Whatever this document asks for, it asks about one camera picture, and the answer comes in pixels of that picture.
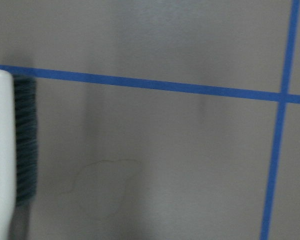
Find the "white brush black bristles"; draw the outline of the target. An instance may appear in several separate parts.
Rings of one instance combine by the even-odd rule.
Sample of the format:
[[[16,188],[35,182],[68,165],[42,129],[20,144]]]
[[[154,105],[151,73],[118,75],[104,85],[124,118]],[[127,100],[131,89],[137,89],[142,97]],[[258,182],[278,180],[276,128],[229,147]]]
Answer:
[[[26,240],[37,192],[36,80],[0,69],[0,240]]]

